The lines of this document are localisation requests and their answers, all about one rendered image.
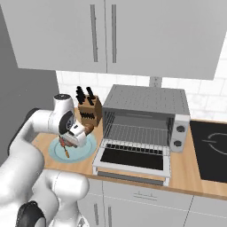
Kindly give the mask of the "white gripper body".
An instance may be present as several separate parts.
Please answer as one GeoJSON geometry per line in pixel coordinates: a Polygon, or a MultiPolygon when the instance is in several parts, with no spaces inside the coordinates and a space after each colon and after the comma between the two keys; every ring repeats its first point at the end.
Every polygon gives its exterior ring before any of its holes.
{"type": "Polygon", "coordinates": [[[85,128],[82,125],[74,124],[68,131],[68,141],[77,146],[85,146],[87,138],[85,128]]]}

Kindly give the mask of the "kebab skewer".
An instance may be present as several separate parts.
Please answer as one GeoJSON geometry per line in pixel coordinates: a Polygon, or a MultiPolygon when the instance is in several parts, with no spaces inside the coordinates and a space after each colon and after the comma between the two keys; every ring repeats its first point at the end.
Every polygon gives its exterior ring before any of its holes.
{"type": "Polygon", "coordinates": [[[68,153],[68,151],[67,151],[67,149],[66,149],[66,144],[65,144],[65,142],[64,142],[63,137],[61,137],[61,136],[59,136],[59,143],[60,143],[60,145],[64,148],[65,155],[66,155],[66,157],[69,159],[70,156],[69,156],[69,153],[68,153]]]}

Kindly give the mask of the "toaster oven glass door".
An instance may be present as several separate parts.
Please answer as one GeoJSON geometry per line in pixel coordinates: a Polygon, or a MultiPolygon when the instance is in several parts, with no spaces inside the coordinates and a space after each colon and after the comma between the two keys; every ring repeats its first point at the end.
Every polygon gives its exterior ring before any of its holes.
{"type": "Polygon", "coordinates": [[[168,186],[171,178],[169,148],[103,139],[92,163],[94,175],[98,175],[98,168],[164,177],[163,185],[168,186]]]}

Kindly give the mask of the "silver toaster oven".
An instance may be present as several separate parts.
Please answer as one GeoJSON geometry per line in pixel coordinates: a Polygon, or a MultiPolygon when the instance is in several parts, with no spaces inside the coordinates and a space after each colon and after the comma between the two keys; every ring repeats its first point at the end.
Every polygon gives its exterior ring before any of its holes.
{"type": "MultiPolygon", "coordinates": [[[[102,114],[102,140],[106,139],[104,133],[108,124],[121,124],[166,129],[169,145],[165,146],[169,148],[169,154],[172,152],[180,153],[184,149],[191,119],[184,90],[115,84],[103,104],[102,114]],[[185,132],[176,130],[176,127],[180,125],[185,126],[185,132]],[[174,146],[176,140],[181,141],[182,146],[174,146]]],[[[97,176],[159,185],[162,185],[165,180],[164,177],[160,176],[134,174],[108,168],[98,168],[97,176]]]]}

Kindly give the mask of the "grey base cupboard door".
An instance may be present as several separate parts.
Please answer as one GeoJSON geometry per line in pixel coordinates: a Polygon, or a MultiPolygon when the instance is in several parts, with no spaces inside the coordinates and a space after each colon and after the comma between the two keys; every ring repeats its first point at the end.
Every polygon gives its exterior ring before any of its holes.
{"type": "Polygon", "coordinates": [[[113,227],[184,227],[187,211],[104,197],[106,224],[112,208],[113,227]]]}
{"type": "Polygon", "coordinates": [[[87,219],[90,227],[105,227],[103,197],[95,194],[88,194],[84,199],[78,201],[78,207],[82,215],[87,219]],[[96,225],[94,204],[98,204],[98,220],[99,225],[96,225]]]}

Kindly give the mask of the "light blue plate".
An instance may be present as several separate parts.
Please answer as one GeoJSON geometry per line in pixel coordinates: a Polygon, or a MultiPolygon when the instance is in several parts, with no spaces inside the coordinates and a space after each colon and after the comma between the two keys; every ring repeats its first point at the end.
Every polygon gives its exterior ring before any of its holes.
{"type": "Polygon", "coordinates": [[[51,141],[48,152],[52,159],[61,163],[76,163],[88,159],[97,148],[97,140],[93,134],[87,136],[87,142],[83,147],[66,147],[70,158],[65,155],[64,148],[56,137],[51,141]]]}

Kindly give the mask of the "wooden knife block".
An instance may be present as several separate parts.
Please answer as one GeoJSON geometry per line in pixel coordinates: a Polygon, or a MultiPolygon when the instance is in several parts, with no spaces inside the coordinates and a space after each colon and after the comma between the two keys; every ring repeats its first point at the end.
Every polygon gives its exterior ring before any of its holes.
{"type": "Polygon", "coordinates": [[[102,105],[98,96],[94,99],[90,99],[88,95],[85,96],[85,100],[82,104],[78,104],[78,111],[81,115],[81,124],[92,124],[94,127],[99,125],[102,118],[102,105]]]}

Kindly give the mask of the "tall grey fridge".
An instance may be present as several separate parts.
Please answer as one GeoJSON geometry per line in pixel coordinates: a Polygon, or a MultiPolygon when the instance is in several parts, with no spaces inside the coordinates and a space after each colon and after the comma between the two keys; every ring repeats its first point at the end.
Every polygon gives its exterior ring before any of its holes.
{"type": "Polygon", "coordinates": [[[0,7],[0,166],[27,113],[35,107],[52,110],[58,93],[54,71],[18,68],[0,7]]]}

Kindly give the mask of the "wide grey drawer front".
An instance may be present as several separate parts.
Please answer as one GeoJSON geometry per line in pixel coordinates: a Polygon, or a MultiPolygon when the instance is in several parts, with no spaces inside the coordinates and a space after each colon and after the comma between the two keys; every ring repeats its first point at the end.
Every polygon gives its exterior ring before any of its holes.
{"type": "Polygon", "coordinates": [[[157,206],[170,207],[182,210],[188,210],[192,202],[192,195],[156,190],[152,188],[144,188],[135,185],[103,182],[103,189],[104,195],[106,197],[130,200],[146,204],[154,204],[157,206]],[[143,194],[152,193],[153,196],[157,197],[157,199],[149,200],[147,198],[136,198],[133,197],[133,193],[135,192],[141,192],[143,194]]]}

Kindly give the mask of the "black hob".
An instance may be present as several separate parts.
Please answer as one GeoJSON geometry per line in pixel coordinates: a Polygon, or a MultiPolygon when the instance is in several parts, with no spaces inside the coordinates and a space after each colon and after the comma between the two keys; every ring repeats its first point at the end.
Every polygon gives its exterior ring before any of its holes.
{"type": "Polygon", "coordinates": [[[202,180],[227,183],[227,123],[190,121],[202,180]]]}

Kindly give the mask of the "black handled knife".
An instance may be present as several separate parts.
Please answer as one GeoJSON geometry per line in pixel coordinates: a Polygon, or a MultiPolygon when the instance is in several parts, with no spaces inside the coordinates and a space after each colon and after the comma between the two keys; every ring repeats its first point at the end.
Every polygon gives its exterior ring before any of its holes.
{"type": "Polygon", "coordinates": [[[76,97],[78,99],[78,102],[81,105],[85,100],[85,95],[84,95],[82,88],[80,86],[77,87],[76,93],[77,93],[76,97]]]}
{"type": "Polygon", "coordinates": [[[86,87],[86,90],[88,91],[90,99],[93,99],[93,100],[96,99],[96,97],[94,96],[94,94],[91,90],[91,87],[86,87]]]}

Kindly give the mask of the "grey wall socket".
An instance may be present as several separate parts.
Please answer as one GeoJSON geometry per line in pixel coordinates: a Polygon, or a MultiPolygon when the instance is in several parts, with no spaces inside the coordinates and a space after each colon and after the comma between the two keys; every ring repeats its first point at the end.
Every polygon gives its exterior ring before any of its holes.
{"type": "Polygon", "coordinates": [[[161,77],[150,77],[149,86],[150,87],[157,87],[160,88],[162,84],[162,78],[161,77]]]}

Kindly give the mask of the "grey wall cupboard door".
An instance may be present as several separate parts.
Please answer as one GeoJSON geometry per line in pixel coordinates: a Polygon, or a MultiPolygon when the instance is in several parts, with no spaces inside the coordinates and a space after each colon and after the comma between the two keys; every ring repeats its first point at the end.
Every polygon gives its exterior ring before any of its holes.
{"type": "Polygon", "coordinates": [[[107,72],[212,80],[226,33],[227,0],[106,0],[107,72]]]}
{"type": "Polygon", "coordinates": [[[104,0],[0,0],[20,68],[104,73],[104,0]],[[95,5],[98,62],[93,59],[90,5],[95,5]]]}

